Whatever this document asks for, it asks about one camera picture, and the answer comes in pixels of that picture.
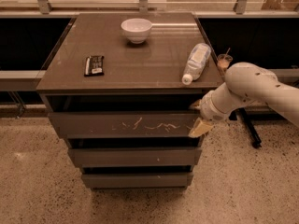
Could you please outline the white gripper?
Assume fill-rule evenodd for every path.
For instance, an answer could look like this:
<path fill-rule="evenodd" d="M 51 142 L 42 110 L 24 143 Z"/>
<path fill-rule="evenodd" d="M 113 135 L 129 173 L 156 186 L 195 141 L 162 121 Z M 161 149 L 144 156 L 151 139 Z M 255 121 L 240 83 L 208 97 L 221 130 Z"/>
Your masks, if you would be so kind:
<path fill-rule="evenodd" d="M 200 109 L 200 115 L 203 118 L 198 118 L 193 124 L 188 134 L 190 138 L 197 138 L 208 133 L 213 128 L 213 123 L 210 121 L 218 122 L 230 117 L 231 113 L 223 113 L 213 104 L 212 94 L 213 91 L 209 91 L 201 100 L 198 99 L 189 106 L 190 110 Z"/>

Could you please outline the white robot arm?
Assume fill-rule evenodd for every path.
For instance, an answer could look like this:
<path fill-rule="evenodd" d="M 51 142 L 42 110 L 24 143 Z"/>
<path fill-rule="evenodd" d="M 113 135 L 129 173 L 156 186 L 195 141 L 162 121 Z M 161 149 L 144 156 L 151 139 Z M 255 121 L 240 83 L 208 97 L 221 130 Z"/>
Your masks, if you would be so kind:
<path fill-rule="evenodd" d="M 270 70 L 252 63 L 235 63 L 224 75 L 224 82 L 192 104 L 200 112 L 189 132 L 190 138 L 208 133 L 213 124 L 227 119 L 238 108 L 254 101 L 267 104 L 295 126 L 299 126 L 299 89 L 281 83 Z"/>

